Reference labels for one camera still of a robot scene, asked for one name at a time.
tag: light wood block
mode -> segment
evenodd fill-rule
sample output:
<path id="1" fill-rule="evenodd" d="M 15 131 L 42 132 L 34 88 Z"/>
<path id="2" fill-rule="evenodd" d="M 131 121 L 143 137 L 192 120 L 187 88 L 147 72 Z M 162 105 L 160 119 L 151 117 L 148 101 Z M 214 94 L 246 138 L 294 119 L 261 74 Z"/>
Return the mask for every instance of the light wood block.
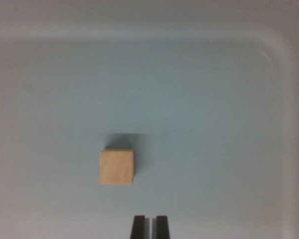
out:
<path id="1" fill-rule="evenodd" d="M 134 150 L 105 149 L 100 153 L 101 184 L 132 184 L 134 179 Z"/>

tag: white surface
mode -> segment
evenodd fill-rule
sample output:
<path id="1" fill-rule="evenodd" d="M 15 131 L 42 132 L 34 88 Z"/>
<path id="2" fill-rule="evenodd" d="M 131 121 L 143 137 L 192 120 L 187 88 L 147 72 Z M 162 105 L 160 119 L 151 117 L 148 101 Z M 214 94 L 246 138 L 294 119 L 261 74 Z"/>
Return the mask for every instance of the white surface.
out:
<path id="1" fill-rule="evenodd" d="M 98 183 L 116 133 L 127 187 Z M 293 50 L 251 25 L 0 23 L 0 238 L 128 238 L 136 214 L 299 238 Z"/>

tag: wooden cube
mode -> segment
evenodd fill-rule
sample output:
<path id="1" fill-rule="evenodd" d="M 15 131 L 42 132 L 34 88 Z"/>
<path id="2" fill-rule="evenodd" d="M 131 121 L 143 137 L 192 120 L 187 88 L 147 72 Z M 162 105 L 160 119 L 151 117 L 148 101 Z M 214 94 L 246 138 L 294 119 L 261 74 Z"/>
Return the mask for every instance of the wooden cube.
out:
<path id="1" fill-rule="evenodd" d="M 101 184 L 132 184 L 134 179 L 134 150 L 105 149 L 100 153 Z"/>

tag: white tray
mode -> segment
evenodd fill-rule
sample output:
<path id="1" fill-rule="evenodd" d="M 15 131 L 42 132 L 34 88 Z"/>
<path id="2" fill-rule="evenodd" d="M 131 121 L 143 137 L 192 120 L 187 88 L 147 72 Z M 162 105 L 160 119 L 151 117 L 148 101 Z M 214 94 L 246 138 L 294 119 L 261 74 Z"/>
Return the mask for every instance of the white tray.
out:
<path id="1" fill-rule="evenodd" d="M 99 152 L 136 150 L 133 185 Z M 0 239 L 299 239 L 299 62 L 252 26 L 0 23 Z"/>

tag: wooden block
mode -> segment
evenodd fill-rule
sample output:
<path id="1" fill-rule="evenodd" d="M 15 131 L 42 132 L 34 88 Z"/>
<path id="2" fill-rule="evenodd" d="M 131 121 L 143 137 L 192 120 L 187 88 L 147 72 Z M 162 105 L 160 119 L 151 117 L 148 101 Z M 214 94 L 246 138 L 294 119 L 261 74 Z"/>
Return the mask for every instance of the wooden block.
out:
<path id="1" fill-rule="evenodd" d="M 101 184 L 132 184 L 134 179 L 134 150 L 105 149 L 100 153 Z"/>

